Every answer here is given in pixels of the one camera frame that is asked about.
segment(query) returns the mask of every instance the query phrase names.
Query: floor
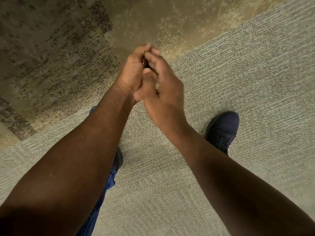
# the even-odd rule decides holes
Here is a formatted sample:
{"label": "floor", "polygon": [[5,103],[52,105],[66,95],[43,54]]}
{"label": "floor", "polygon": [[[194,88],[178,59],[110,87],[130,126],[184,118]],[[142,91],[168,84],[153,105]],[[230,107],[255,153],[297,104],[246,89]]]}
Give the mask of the floor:
{"label": "floor", "polygon": [[[219,112],[238,112],[230,157],[313,219],[314,13],[315,0],[284,2],[170,63],[184,83],[191,126],[204,134]],[[86,118],[97,103],[91,101],[3,151],[0,202],[54,143]],[[119,147],[124,165],[106,195],[94,235],[228,235],[182,156],[141,103],[133,108]]]}
{"label": "floor", "polygon": [[0,0],[0,151],[99,100],[135,46],[172,61],[286,0]]}

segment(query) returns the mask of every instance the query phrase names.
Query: shoe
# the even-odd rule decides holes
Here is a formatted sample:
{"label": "shoe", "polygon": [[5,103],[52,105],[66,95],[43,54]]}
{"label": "shoe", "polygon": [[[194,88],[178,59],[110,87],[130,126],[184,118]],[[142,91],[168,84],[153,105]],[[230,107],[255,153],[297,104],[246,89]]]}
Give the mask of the shoe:
{"label": "shoe", "polygon": [[[91,108],[89,115],[96,109],[97,106],[94,106]],[[119,168],[123,165],[123,155],[120,151],[120,149],[117,147],[114,162],[113,162],[113,167],[115,168],[116,172],[119,170]]]}
{"label": "shoe", "polygon": [[232,111],[220,113],[209,123],[205,139],[227,155],[227,150],[236,136],[238,125],[237,113]]}

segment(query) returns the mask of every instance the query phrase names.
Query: left hand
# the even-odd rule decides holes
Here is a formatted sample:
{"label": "left hand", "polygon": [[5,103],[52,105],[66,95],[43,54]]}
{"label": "left hand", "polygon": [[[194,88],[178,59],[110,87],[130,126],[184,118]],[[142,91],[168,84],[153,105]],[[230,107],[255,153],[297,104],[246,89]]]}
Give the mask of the left hand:
{"label": "left hand", "polygon": [[142,60],[145,52],[152,52],[160,56],[160,52],[149,43],[138,46],[135,51],[128,56],[121,73],[116,79],[116,84],[127,95],[131,95],[136,103],[142,100],[139,89],[142,84]]}

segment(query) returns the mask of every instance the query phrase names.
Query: pant leg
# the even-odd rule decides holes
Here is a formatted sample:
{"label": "pant leg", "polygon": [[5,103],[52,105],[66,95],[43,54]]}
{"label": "pant leg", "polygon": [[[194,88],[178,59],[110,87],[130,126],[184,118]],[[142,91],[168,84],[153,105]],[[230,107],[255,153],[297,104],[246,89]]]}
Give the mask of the pant leg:
{"label": "pant leg", "polygon": [[97,203],[94,206],[92,212],[90,213],[89,217],[84,222],[84,224],[81,226],[76,236],[91,236],[92,235],[98,214],[100,212],[100,207],[102,206],[104,202],[105,193],[107,190],[109,190],[115,185],[115,181],[114,181],[115,176],[116,176],[116,170],[114,167],[112,167],[111,172],[106,181],[105,187],[103,188],[101,196],[97,200]]}

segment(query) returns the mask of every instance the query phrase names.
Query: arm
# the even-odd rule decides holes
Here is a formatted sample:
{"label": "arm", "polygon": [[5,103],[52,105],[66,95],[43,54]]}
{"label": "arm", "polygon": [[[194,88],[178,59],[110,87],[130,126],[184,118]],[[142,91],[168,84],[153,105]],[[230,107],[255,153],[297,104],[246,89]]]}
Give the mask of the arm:
{"label": "arm", "polygon": [[[146,69],[143,77],[147,113],[183,155],[230,234],[314,235],[315,222],[305,212],[188,125],[183,84],[161,56],[145,57],[155,70]],[[155,79],[160,83],[157,90]]]}
{"label": "arm", "polygon": [[77,232],[101,194],[129,113],[139,101],[142,56],[150,49],[140,46],[129,56],[96,110],[14,187],[0,208],[6,235]]}

